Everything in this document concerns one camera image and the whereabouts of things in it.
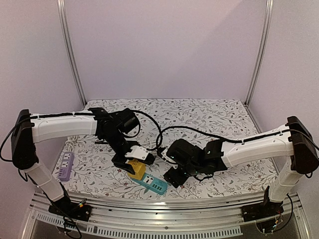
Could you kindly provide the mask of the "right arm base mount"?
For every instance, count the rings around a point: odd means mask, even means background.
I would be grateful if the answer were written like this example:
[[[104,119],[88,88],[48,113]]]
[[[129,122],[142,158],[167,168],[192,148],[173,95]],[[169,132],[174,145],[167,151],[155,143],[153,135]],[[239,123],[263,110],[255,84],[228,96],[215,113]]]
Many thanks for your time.
[[[269,188],[269,186],[266,188],[262,202],[242,206],[240,208],[244,222],[272,217],[284,212],[283,202],[274,203],[270,201]]]

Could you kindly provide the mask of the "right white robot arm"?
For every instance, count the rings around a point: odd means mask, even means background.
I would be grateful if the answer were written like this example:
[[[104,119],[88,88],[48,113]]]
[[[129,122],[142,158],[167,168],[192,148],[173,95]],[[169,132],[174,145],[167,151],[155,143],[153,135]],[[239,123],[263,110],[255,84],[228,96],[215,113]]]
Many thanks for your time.
[[[253,137],[232,140],[216,135],[204,148],[178,139],[171,146],[159,149],[158,156],[177,165],[164,174],[164,179],[175,188],[198,174],[208,179],[215,172],[241,163],[287,156],[277,179],[265,189],[263,201],[241,208],[244,220],[251,221],[284,211],[283,200],[290,190],[302,176],[318,169],[318,149],[307,128],[296,116],[291,116],[286,124]]]

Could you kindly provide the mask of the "yellow cube socket adapter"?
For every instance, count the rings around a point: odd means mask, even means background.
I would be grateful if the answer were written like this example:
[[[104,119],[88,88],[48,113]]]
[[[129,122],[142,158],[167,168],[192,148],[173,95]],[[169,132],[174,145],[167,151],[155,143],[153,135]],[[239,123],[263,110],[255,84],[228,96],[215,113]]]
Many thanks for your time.
[[[131,165],[134,170],[134,174],[128,172],[128,176],[136,180],[141,180],[145,174],[146,165],[137,159],[130,160],[128,164]]]

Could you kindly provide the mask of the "teal power strip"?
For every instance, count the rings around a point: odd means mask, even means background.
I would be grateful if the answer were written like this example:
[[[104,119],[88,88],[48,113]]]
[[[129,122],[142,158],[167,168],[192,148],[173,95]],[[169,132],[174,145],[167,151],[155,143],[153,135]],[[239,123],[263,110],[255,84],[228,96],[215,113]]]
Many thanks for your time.
[[[138,183],[139,185],[145,187],[146,189],[161,196],[164,195],[167,191],[167,183],[165,181],[160,180],[147,173],[145,173],[140,180],[135,178],[132,178],[132,180]]]

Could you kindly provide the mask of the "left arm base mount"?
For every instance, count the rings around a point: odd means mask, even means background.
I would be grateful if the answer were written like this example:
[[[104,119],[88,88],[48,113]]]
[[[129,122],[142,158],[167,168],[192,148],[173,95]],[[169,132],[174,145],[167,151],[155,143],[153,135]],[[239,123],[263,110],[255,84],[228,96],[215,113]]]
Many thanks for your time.
[[[87,222],[91,216],[92,207],[86,203],[81,206],[80,203],[72,202],[67,198],[52,202],[48,211],[56,215],[69,216],[72,219]]]

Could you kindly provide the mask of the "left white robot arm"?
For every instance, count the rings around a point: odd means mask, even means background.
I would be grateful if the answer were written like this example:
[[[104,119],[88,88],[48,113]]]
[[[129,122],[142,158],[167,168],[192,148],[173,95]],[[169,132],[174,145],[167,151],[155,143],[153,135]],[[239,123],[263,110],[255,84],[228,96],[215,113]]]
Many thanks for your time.
[[[94,135],[104,140],[115,152],[112,162],[116,167],[134,174],[129,160],[137,159],[145,164],[153,161],[148,149],[126,139],[126,134],[139,124],[130,109],[109,113],[103,108],[90,108],[51,115],[31,114],[29,110],[22,110],[7,135],[11,139],[10,162],[29,176],[48,199],[55,202],[57,211],[63,216],[70,216],[74,212],[74,205],[63,186],[40,162],[35,145],[60,137]]]

